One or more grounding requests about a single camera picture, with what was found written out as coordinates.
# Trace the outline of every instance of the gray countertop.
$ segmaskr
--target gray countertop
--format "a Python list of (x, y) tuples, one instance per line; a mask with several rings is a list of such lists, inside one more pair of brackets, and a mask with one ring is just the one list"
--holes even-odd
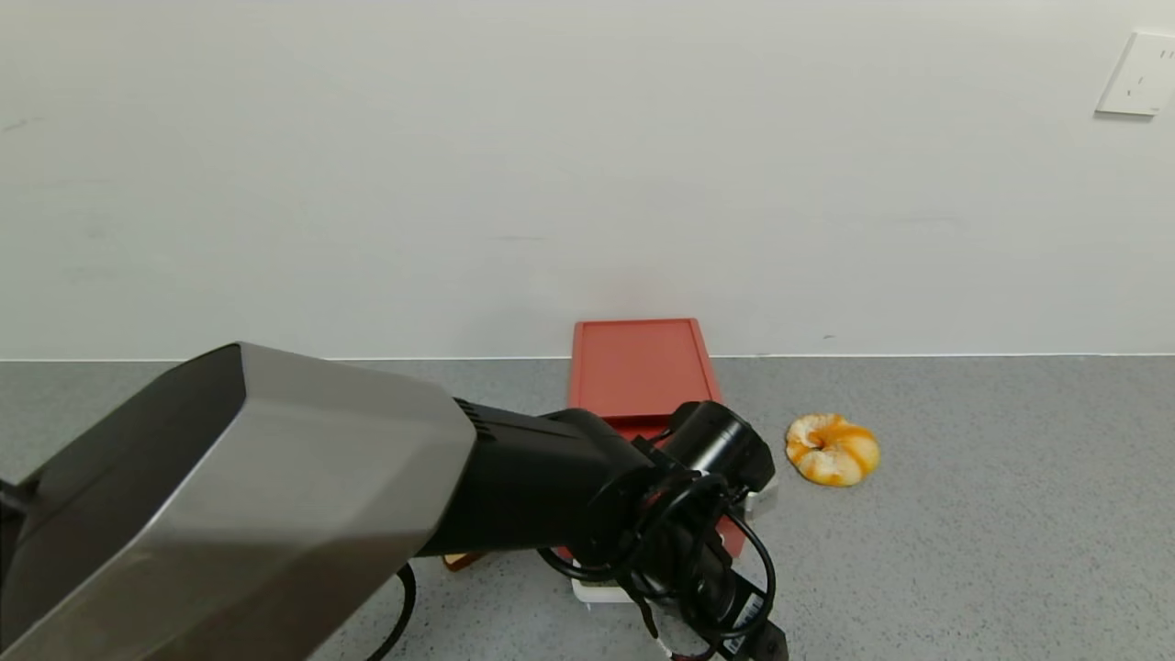
[[(564, 362), (364, 365), (526, 413), (559, 409), (566, 390)], [(22, 478), (164, 367), (0, 364), (0, 474)], [(793, 659), (1175, 659), (1175, 358), (716, 371), (773, 444), (779, 503), (753, 526)], [(811, 485), (784, 457), (787, 424), (822, 411), (877, 432), (881, 465), (858, 487)], [(589, 612), (533, 553), (414, 567), (416, 614), (390, 659), (663, 657), (634, 607)], [(314, 659), (362, 661), (398, 609), (392, 581)]]

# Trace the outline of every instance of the white wall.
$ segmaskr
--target white wall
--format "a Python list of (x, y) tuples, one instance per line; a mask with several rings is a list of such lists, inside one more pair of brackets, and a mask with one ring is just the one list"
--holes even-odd
[(0, 5), (0, 358), (1175, 351), (1170, 0)]

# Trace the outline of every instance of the black cable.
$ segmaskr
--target black cable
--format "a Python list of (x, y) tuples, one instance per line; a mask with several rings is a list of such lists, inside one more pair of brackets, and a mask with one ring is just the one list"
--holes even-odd
[[(676, 479), (680, 480), (682, 475), (679, 474)], [(717, 649), (719, 641), (738, 639), (753, 633), (756, 629), (766, 623), (767, 618), (771, 615), (771, 611), (776, 601), (777, 588), (776, 567), (771, 562), (771, 554), (767, 552), (766, 546), (764, 546), (763, 540), (760, 540), (759, 537), (754, 534), (754, 531), (747, 526), (746, 521), (743, 520), (737, 507), (734, 506), (734, 503), (738, 500), (737, 497), (745, 494), (739, 492), (732, 494), (727, 488), (726, 479), (714, 473), (706, 475), (693, 473), (687, 479), (690, 479), (690, 481), (685, 484), (685, 486), (669, 488), (660, 493), (659, 498), (657, 498), (652, 506), (650, 506), (637, 521), (636, 540), (627, 549), (625, 549), (620, 560), (615, 564), (603, 567), (576, 567), (575, 565), (571, 565), (570, 562), (566, 562), (557, 557), (555, 552), (549, 548), (539, 549), (538, 552), (548, 565), (565, 576), (577, 579), (579, 581), (593, 582), (619, 579), (623, 581), (622, 585), (625, 586), (625, 589), (631, 591), (630, 596), (633, 596), (634, 600), (662, 599), (674, 594), (679, 595), (678, 606), (680, 608), (682, 618), (687, 625), (690, 625), (691, 628), (693, 628), (710, 643), (710, 649), (697, 656), (673, 654), (672, 659), (674, 660), (709, 659), (713, 655), (713, 650)], [(682, 559), (678, 580), (666, 591), (653, 592), (653, 586), (650, 584), (647, 576), (633, 568), (633, 564), (645, 551), (646, 540), (649, 540), (656, 531), (664, 526), (682, 507), (710, 491), (713, 491), (717, 494), (717, 498), (713, 501), (713, 508), (711, 511), (712, 514), (706, 519), (706, 528), (704, 528), (704, 531), (714, 528), (724, 515), (728, 518), (739, 528), (739, 531), (746, 535), (746, 539), (750, 540), (751, 546), (754, 547), (756, 553), (763, 561), (764, 569), (767, 574), (767, 585), (764, 591), (765, 594), (763, 595), (763, 607), (750, 620), (737, 627), (723, 627), (720, 622), (714, 621), (713, 619), (703, 618), (699, 614), (698, 606), (693, 602), (693, 600), (697, 599), (697, 591), (693, 589), (696, 587), (693, 584), (698, 580), (698, 567), (701, 561), (701, 553), (705, 548), (705, 545), (703, 544), (703, 535), (699, 534), (698, 538), (694, 539), (690, 551)], [(644, 587), (637, 587), (636, 579), (638, 578)]]
[(731, 521), (733, 521), (736, 526), (738, 526), (739, 531), (743, 531), (743, 534), (746, 535), (746, 539), (751, 542), (751, 546), (754, 547), (754, 552), (759, 555), (759, 559), (763, 561), (763, 567), (767, 573), (767, 587), (764, 591), (765, 594), (763, 595), (763, 608), (760, 608), (758, 613), (756, 613), (750, 620), (744, 622), (743, 626), (740, 627), (724, 629), (721, 628), (721, 626), (717, 623), (701, 622), (696, 616), (687, 616), (686, 611), (685, 609), (682, 611), (683, 619), (686, 621), (686, 623), (693, 627), (693, 629), (697, 630), (699, 634), (701, 634), (703, 638), (713, 636), (720, 640), (743, 638), (754, 632), (764, 623), (766, 623), (767, 616), (771, 615), (771, 609), (776, 605), (776, 584), (777, 584), (776, 567), (771, 562), (771, 554), (767, 553), (767, 547), (764, 546), (763, 540), (759, 539), (759, 535), (754, 534), (754, 531), (752, 531), (751, 527), (746, 525), (746, 521), (744, 521), (743, 518), (739, 517), (737, 512), (734, 512), (733, 507), (727, 506), (726, 517)]
[(644, 551), (644, 542), (649, 537), (664, 526), (670, 518), (686, 503), (699, 492), (705, 490), (721, 487), (723, 493), (726, 492), (726, 478), (717, 473), (711, 473), (709, 475), (701, 475), (700, 478), (690, 481), (684, 487), (671, 492), (672, 498), (662, 495), (649, 508), (647, 512), (637, 521), (637, 539), (636, 541), (625, 551), (624, 555), (619, 561), (604, 566), (604, 567), (576, 567), (575, 565), (563, 560), (555, 554), (553, 551), (549, 548), (538, 549), (538, 555), (551, 566), (552, 569), (568, 576), (570, 579), (576, 579), (577, 581), (590, 581), (590, 582), (606, 582), (613, 581), (617, 576), (626, 573), (632, 564), (640, 557), (642, 551)]
[(388, 634), (388, 638), (383, 639), (383, 642), (367, 657), (367, 661), (381, 661), (385, 657), (391, 652), (391, 647), (400, 640), (400, 636), (404, 635), (404, 629), (408, 628), (408, 620), (412, 618), (412, 607), (416, 606), (416, 574), (412, 573), (412, 566), (405, 562), (400, 568), (400, 572), (396, 572), (396, 575), (404, 584), (404, 606), (401, 607), (400, 619), (396, 620), (396, 626), (391, 628), (391, 633)]

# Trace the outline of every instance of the white outlet cover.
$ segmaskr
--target white outlet cover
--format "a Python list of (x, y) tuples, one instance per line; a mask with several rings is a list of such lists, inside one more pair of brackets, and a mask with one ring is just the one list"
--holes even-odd
[(1175, 94), (1175, 36), (1135, 32), (1097, 112), (1156, 115)]

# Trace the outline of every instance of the red plastic lid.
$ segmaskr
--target red plastic lid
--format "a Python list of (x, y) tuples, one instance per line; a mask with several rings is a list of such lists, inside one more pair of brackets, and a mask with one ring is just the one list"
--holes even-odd
[(569, 404), (609, 420), (667, 417), (686, 402), (721, 402), (696, 318), (582, 321)]

